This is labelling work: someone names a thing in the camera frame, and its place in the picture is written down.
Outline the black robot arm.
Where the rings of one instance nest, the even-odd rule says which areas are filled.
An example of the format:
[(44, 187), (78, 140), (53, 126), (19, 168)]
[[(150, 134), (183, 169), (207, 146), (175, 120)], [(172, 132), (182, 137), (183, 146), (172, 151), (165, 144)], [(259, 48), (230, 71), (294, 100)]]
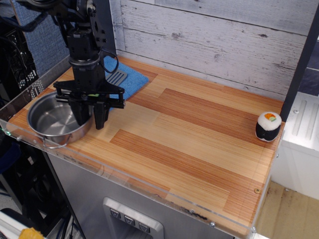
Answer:
[(79, 125), (87, 121), (92, 108), (96, 129), (102, 129), (110, 108), (125, 106), (125, 90), (106, 80), (119, 67), (108, 70), (104, 64), (105, 56), (117, 57), (106, 48), (108, 28), (99, 19), (98, 8), (106, 9), (108, 4), (96, 0), (20, 0), (19, 4), (40, 13), (23, 31), (33, 31), (50, 15), (69, 50), (74, 79), (53, 84), (56, 98), (69, 104)]

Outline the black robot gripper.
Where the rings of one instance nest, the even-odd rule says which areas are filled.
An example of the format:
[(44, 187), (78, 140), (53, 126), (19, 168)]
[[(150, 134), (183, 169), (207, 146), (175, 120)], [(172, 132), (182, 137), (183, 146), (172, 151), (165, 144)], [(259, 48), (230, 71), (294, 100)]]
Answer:
[(115, 73), (118, 69), (117, 62), (114, 70), (109, 71), (104, 66), (101, 57), (96, 56), (88, 61), (69, 59), (72, 66), (74, 79), (69, 81), (57, 81), (53, 84), (56, 88), (56, 98), (59, 102), (68, 103), (73, 115), (79, 125), (86, 123), (91, 117), (91, 108), (94, 106), (94, 117), (96, 129), (104, 127), (105, 121), (108, 120), (109, 108), (124, 108), (125, 100), (123, 98), (97, 98), (84, 95), (87, 90), (92, 88), (90, 81), (94, 75), (101, 71), (102, 74)]

